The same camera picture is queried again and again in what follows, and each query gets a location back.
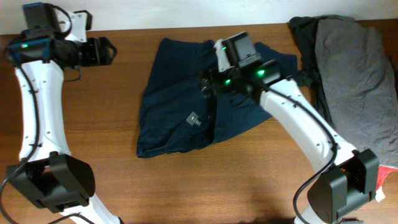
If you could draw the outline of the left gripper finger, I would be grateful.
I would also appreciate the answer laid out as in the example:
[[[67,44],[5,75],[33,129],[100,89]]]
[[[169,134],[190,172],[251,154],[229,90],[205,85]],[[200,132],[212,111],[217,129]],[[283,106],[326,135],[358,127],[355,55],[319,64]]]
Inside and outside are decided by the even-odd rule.
[[[116,56],[117,52],[101,51],[99,53],[99,65],[111,65]]]
[[[107,37],[99,37],[99,42],[102,50],[111,49],[113,52],[117,51],[117,48],[110,42]]]

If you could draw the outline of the navy blue shorts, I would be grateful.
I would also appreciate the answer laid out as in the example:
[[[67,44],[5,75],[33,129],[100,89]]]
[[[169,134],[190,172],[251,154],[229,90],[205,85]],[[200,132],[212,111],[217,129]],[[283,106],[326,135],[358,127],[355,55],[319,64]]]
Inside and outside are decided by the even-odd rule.
[[[141,101],[139,158],[203,149],[271,117],[243,95],[204,96],[197,73],[217,68],[213,46],[212,40],[161,41]]]

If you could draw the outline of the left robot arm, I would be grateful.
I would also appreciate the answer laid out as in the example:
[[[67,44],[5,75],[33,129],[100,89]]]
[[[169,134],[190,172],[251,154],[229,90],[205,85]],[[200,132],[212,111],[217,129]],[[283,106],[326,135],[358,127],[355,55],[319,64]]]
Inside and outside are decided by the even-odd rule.
[[[12,185],[32,205],[75,223],[121,223],[96,195],[89,164],[69,150],[62,112],[67,68],[110,65],[116,47],[105,37],[89,38],[92,16],[50,3],[22,7],[27,29],[5,48],[22,97],[23,140],[19,163],[6,170]]]

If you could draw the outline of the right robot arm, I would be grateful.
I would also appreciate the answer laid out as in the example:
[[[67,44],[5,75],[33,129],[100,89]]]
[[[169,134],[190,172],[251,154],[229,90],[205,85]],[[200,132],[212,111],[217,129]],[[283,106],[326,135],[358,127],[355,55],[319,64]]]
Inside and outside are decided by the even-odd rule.
[[[205,88],[253,99],[283,126],[315,174],[296,191],[295,223],[339,223],[376,198],[379,159],[341,137],[302,95],[277,61],[263,62],[247,32],[219,39],[217,71],[204,72]]]

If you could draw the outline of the grey garment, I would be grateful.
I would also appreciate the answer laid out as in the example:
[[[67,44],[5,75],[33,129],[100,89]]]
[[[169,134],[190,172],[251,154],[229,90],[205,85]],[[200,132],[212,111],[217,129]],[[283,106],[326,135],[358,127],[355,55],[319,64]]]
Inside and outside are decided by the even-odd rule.
[[[397,93],[381,34],[355,21],[320,20],[315,55],[337,132],[397,167]]]

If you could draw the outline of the red cloth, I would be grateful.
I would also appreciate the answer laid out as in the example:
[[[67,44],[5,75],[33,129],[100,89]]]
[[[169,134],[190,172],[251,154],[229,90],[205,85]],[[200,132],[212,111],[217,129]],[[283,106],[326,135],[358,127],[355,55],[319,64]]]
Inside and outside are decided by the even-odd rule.
[[[390,166],[379,166],[378,169],[378,176],[377,176],[377,185],[376,185],[376,196],[375,200],[377,202],[381,202],[383,199],[385,199],[385,194],[382,191],[382,185],[384,181],[387,179],[387,176],[393,172],[397,172],[396,167],[390,167]]]

